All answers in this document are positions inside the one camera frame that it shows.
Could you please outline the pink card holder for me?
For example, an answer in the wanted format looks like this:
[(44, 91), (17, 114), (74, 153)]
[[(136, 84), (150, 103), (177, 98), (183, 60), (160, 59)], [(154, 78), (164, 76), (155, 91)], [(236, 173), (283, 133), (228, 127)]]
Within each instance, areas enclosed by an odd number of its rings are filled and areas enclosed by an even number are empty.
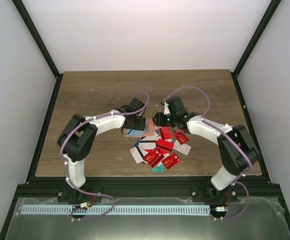
[(158, 129), (159, 127), (154, 124), (152, 118), (147, 118), (145, 122), (144, 130), (123, 129), (122, 133), (124, 137), (148, 137), (148, 136), (154, 136), (155, 131)]

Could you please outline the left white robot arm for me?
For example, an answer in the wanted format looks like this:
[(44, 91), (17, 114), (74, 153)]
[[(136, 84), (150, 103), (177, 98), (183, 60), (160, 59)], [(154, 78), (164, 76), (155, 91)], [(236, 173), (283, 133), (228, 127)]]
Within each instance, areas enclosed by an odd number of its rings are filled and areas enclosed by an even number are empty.
[(85, 158), (91, 151), (96, 136), (113, 129), (133, 129), (145, 119), (141, 112), (145, 111), (147, 102), (133, 98), (128, 105), (117, 107), (107, 113), (84, 117), (80, 114), (72, 116), (60, 136), (57, 144), (60, 157), (67, 169), (66, 182), (71, 187), (69, 196), (76, 202), (83, 201), (87, 190), (84, 174)]

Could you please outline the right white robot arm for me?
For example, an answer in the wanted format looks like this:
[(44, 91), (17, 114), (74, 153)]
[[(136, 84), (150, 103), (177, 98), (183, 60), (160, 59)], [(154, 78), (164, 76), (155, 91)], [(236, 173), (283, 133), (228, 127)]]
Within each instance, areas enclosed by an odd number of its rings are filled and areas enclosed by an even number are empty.
[(166, 100), (164, 111), (156, 113), (153, 122), (159, 127), (177, 127), (218, 146), (222, 166), (206, 186), (208, 198), (214, 202), (221, 200), (226, 188), (251, 171), (260, 159), (260, 151), (245, 126), (219, 124), (189, 113), (178, 96)]

